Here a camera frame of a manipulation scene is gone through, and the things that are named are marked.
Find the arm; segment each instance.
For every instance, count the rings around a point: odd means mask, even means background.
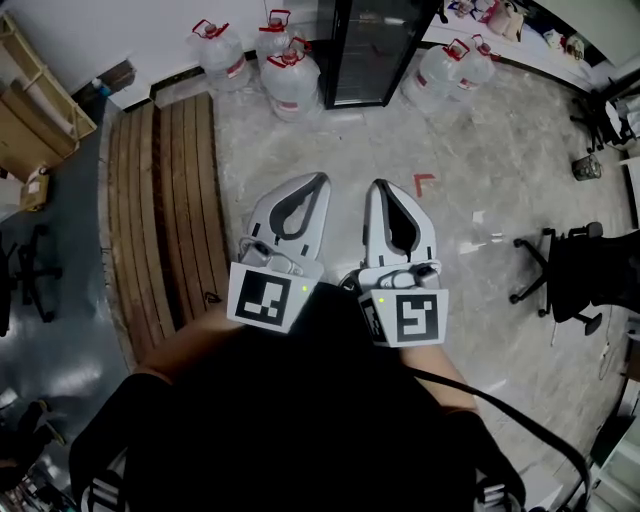
[[[150,352],[135,373],[147,373],[172,384],[194,364],[233,337],[241,324],[227,319],[226,305],[216,304]]]
[[[401,350],[402,362],[411,368],[441,375],[466,384],[460,372],[440,345],[409,347]],[[417,379],[420,384],[446,409],[477,411],[473,396],[454,388]]]

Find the red tape mark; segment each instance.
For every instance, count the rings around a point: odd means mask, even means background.
[[[422,185],[420,182],[422,180],[435,180],[436,177],[433,174],[414,174],[413,179],[416,182],[416,195],[422,197]]]

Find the glass door refrigerator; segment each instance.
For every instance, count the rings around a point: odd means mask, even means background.
[[[442,0],[319,0],[314,57],[327,109],[386,106]]]

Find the wooden shelf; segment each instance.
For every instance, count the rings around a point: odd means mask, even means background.
[[[76,143],[96,129],[95,123],[71,99],[6,13],[0,16],[0,44],[24,73],[23,89],[27,91],[37,86],[42,91],[62,119],[73,126],[71,136]]]

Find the cardboard box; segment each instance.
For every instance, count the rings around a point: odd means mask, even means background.
[[[40,210],[47,202],[49,176],[39,174],[29,183],[22,186],[20,193],[20,209],[34,212]]]

